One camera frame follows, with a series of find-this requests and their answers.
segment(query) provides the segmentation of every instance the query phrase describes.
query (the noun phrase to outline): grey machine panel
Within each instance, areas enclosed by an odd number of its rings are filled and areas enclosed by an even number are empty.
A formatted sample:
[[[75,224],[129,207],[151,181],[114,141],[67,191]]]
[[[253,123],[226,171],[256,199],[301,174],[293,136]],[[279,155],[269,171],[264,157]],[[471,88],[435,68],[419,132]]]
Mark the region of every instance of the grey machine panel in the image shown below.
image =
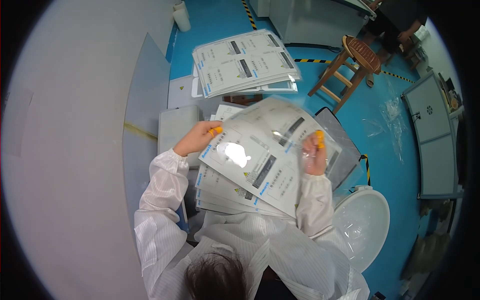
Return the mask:
[[[415,120],[419,143],[450,133],[448,114],[435,76],[428,77],[406,95],[411,100],[421,99],[408,102],[412,115],[420,112],[421,119]]]
[[[422,194],[448,195],[454,191],[455,155],[452,136],[420,146],[422,163]]]

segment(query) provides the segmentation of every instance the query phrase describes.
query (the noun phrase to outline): hand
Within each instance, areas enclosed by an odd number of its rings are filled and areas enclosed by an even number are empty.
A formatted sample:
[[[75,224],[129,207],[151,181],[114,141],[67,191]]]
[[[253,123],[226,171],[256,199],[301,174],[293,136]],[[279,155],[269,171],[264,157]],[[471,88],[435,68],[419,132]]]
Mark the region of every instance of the hand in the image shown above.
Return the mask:
[[[187,156],[190,153],[202,151],[214,136],[221,133],[213,128],[221,127],[222,121],[200,121],[173,147],[173,151],[180,156]]]
[[[402,31],[398,35],[398,40],[400,41],[400,43],[405,43],[406,41],[408,41],[409,38],[410,38],[410,33],[407,31]]]
[[[371,10],[375,11],[377,9],[377,4],[375,2],[372,2],[368,5],[368,7],[370,7]]]
[[[316,133],[310,134],[302,143],[305,173],[311,175],[323,175],[327,168],[326,148],[318,148]]]

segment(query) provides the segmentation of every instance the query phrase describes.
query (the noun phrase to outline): stack of label sheets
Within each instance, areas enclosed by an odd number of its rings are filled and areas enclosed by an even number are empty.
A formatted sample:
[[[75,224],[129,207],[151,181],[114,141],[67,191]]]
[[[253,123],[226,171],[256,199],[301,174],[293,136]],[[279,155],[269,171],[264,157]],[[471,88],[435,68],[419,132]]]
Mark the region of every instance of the stack of label sheets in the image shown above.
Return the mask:
[[[245,109],[220,105],[212,117],[225,122],[223,132],[199,156],[197,208],[294,220],[303,174],[299,145],[323,128],[275,96]],[[342,148],[326,132],[324,142],[328,174]]]
[[[281,40],[264,29],[198,46],[192,55],[205,98],[300,79]]]
[[[221,104],[218,106],[216,114],[210,116],[210,120],[224,121],[241,110],[243,109]],[[224,214],[260,213],[266,216],[277,216],[287,221],[294,220],[204,163],[200,165],[195,187],[197,189],[195,197],[197,209]]]

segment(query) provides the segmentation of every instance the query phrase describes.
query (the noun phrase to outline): white paper roll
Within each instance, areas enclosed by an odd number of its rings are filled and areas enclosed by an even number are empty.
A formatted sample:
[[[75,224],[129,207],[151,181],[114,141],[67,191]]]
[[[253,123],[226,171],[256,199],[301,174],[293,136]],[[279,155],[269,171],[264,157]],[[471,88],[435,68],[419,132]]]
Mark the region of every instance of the white paper roll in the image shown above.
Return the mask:
[[[185,1],[181,1],[180,4],[176,4],[173,6],[173,10],[177,11],[177,10],[185,10],[185,12],[187,13],[187,18],[190,19],[190,15],[188,14],[188,10],[187,10],[187,6],[185,5]]]
[[[181,9],[174,11],[173,18],[175,19],[175,22],[177,22],[180,31],[185,32],[190,30],[191,26],[190,21],[188,21],[186,10]]]

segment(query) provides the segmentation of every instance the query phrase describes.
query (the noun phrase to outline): wooden stool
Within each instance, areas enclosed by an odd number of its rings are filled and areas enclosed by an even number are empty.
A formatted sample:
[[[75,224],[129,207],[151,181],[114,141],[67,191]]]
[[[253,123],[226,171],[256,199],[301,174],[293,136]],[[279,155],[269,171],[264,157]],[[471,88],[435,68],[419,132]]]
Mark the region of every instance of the wooden stool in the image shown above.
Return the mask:
[[[333,114],[336,114],[342,105],[345,104],[347,99],[352,95],[353,91],[355,91],[365,75],[373,73],[378,75],[380,74],[381,70],[380,60],[375,52],[373,52],[372,49],[367,46],[367,44],[353,36],[344,36],[342,38],[342,44],[342,52],[340,52],[340,54],[338,54],[337,57],[335,57],[335,59],[328,65],[325,71],[318,76],[320,81],[315,87],[313,87],[311,91],[308,92],[308,96],[311,97],[318,89],[321,89],[331,98],[333,98],[333,100],[338,102],[337,106],[333,110]],[[349,57],[353,58],[353,61],[360,66],[358,70],[352,64],[347,62],[347,58]],[[341,65],[346,65],[354,72],[350,80],[345,78],[337,71]],[[341,99],[324,86],[325,82],[332,75],[346,85],[341,92],[341,95],[343,95]]]

